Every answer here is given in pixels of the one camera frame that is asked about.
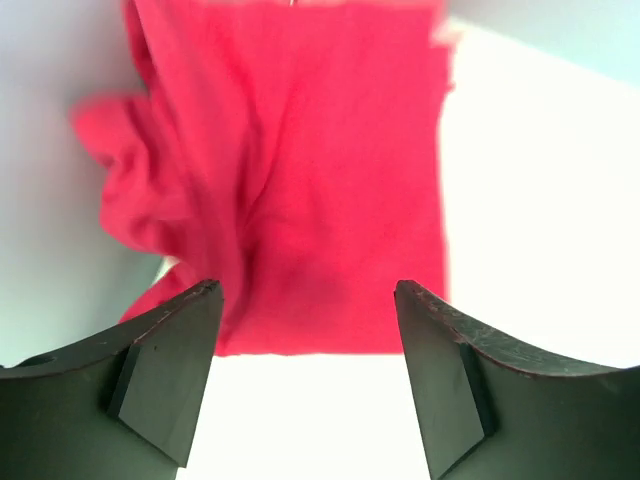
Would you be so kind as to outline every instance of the red cloth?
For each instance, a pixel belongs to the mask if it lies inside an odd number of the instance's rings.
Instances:
[[[126,3],[148,92],[74,112],[101,222],[181,263],[127,313],[221,281],[216,350],[399,353],[399,279],[444,294],[432,9]]]

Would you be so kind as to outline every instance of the white surface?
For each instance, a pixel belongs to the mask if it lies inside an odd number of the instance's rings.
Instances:
[[[0,0],[0,364],[113,325],[159,264],[100,228],[104,169],[68,121],[139,85],[119,3]]]
[[[441,132],[452,303],[552,351],[640,364],[640,93],[464,31]],[[179,475],[428,478],[401,356],[215,358]]]

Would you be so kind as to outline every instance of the red fabric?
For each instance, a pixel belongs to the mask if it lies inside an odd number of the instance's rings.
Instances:
[[[444,294],[430,8],[126,3],[147,92],[80,105],[101,222],[181,260],[127,313],[221,281],[216,353],[399,353],[399,279]]]

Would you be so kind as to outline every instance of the white wall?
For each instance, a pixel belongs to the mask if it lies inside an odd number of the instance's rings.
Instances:
[[[447,3],[457,18],[640,87],[637,0],[447,0]]]
[[[74,100],[139,85],[119,4],[0,2],[0,364],[112,325],[157,270],[102,232],[103,172],[67,121]]]

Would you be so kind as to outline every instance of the black plastic part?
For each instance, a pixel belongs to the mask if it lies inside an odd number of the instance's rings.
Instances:
[[[0,370],[0,479],[173,480],[222,314],[202,282],[144,315]]]
[[[415,282],[395,296],[432,480],[640,478],[640,367],[534,347]]]

